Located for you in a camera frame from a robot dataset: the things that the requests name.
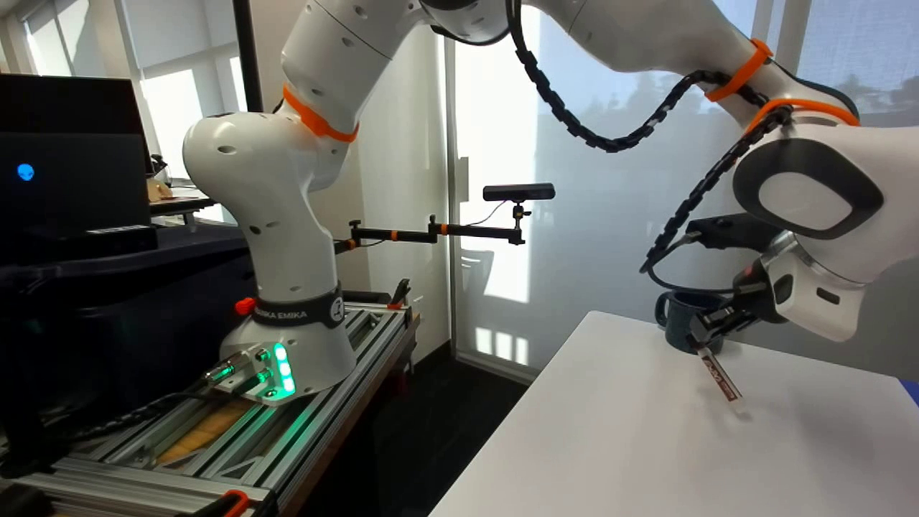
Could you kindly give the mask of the aluminium extrusion robot base table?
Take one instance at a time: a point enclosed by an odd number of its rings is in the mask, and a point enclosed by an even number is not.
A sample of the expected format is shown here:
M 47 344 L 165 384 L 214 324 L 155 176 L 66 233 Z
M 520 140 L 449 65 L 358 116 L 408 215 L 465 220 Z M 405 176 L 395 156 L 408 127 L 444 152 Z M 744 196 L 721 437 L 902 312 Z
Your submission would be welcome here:
M 1 492 L 47 517 L 185 517 L 235 492 L 238 517 L 290 517 L 326 470 L 383 377 L 411 360 L 419 317 L 408 302 L 346 304 L 356 368 L 320 393 L 248 404 L 194 393 L 155 420 L 80 443 L 47 470 Z

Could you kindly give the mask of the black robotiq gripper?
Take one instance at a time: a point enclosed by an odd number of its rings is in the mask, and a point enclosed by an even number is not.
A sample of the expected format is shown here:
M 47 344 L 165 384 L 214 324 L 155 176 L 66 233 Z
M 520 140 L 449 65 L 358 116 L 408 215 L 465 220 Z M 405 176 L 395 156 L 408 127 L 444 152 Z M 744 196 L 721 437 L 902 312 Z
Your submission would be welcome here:
M 724 337 L 762 321 L 790 321 L 830 343 L 854 337 L 863 287 L 820 266 L 791 233 L 780 233 L 732 281 L 740 304 L 694 312 L 688 333 L 721 351 Z

